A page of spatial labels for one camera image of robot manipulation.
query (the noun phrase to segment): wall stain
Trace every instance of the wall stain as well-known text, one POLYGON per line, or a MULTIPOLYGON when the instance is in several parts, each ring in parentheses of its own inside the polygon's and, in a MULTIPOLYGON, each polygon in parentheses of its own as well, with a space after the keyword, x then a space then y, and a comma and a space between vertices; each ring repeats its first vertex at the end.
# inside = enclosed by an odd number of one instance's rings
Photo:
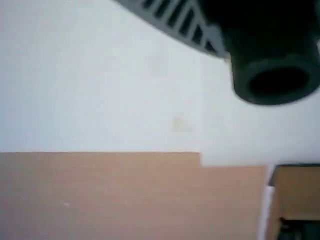
POLYGON ((172 131, 174 133, 191 133, 194 130, 182 117, 176 116, 173 118, 172 131))

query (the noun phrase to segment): white ceiling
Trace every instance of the white ceiling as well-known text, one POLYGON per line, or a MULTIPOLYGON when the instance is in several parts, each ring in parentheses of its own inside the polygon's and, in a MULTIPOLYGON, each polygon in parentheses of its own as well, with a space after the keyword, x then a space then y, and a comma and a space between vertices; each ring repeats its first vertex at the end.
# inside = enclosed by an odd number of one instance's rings
POLYGON ((111 0, 0 1, 0 151, 201 152, 205 165, 317 161, 320 95, 262 107, 228 65, 111 0))

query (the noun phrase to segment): black fan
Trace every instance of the black fan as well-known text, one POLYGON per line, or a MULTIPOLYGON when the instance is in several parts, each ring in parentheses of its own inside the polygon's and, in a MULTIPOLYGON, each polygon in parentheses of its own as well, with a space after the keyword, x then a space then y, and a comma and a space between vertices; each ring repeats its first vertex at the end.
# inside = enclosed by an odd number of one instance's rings
POLYGON ((229 53, 234 91, 249 103, 291 103, 320 85, 318 0, 117 1, 201 52, 229 53))

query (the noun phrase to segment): fan grille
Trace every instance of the fan grille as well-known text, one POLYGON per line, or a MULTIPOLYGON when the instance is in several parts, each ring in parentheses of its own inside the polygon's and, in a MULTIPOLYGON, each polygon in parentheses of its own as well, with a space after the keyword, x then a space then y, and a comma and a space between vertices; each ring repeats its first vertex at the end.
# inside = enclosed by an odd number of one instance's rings
POLYGON ((224 57, 217 25, 207 24, 194 0, 116 0, 156 28, 205 53, 224 57))

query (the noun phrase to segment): black plastic part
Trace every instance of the black plastic part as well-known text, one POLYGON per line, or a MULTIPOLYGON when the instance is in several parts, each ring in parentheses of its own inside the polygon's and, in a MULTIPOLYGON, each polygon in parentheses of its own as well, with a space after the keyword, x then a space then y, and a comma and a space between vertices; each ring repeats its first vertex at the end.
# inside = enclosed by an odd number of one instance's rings
POLYGON ((116 1, 198 51, 229 52, 234 91, 246 102, 287 104, 320 85, 320 0, 116 1))
POLYGON ((315 1, 247 0, 234 14, 245 8, 251 11, 239 21, 219 20, 235 93, 258 105, 291 103, 313 93, 320 85, 315 1))
POLYGON ((306 30, 273 31, 261 34, 232 30, 227 34, 234 91, 253 104, 291 103, 310 95, 320 85, 315 34, 306 30))

